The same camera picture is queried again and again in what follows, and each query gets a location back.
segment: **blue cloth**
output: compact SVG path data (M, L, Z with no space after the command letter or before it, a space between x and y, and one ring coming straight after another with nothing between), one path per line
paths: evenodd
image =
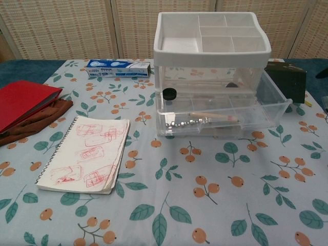
M17 80L43 84L64 60L9 60L0 64L0 88Z

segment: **red pen sketch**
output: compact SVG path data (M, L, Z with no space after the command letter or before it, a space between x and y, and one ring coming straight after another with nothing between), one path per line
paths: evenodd
M84 176L87 188L106 182L112 170L112 165L104 166Z
M85 150L75 152L75 155L79 157L79 162L94 160L104 157L104 149L101 146L88 148Z
M76 128L76 134L78 136L87 136L98 134L103 130L103 126L99 124L91 124L91 125L79 125Z
M68 166L51 170L50 179L60 184L80 180L82 175L83 169L80 165Z
M101 132L99 135L90 136L89 138L87 138L85 141L85 146L91 147L111 142L115 140L118 135L124 134L124 130L124 127L121 127L120 129L117 129L116 127L109 127L107 131Z

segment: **woven screen panel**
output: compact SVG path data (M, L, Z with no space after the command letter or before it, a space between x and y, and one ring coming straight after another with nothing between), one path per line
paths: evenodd
M308 0L223 0L217 11L254 12L270 40L271 57L287 58L307 3Z
M328 58L328 0L318 0L294 58Z
M120 35L117 42L122 46L120 58L153 57L159 12L214 11L214 2L213 0L115 0L114 21L116 33Z
M0 0L0 15L24 59L114 57L105 1Z

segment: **notebook spiral binding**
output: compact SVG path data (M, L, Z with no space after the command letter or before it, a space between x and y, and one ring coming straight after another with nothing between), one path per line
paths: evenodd
M61 139L60 143L57 145L55 152L53 152L53 154L52 154L50 160L48 161L48 163L46 164L45 168L43 168L42 172L40 173L40 175L39 175L38 178L36 179L35 184L37 184L37 182L39 181L39 179L41 178L41 176L43 175L43 173L45 172L45 170L47 169L47 167L48 167L49 164L51 163L52 159L55 157L55 155L56 155L58 149L61 147L62 143L64 142L64 140L65 140L65 138L66 138L66 136L68 135L68 133L69 133L69 132L71 131L71 129L73 128L73 126L74 126L74 124L75 124L77 118L78 118L78 116L75 117L75 118L73 119L73 122L70 124L70 126L69 126L69 128L67 129L65 135L64 135L63 138Z

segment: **black box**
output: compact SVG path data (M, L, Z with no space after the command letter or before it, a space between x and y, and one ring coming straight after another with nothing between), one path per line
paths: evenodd
M306 71L292 63L268 62L265 71L278 86L286 98L294 103L304 103Z

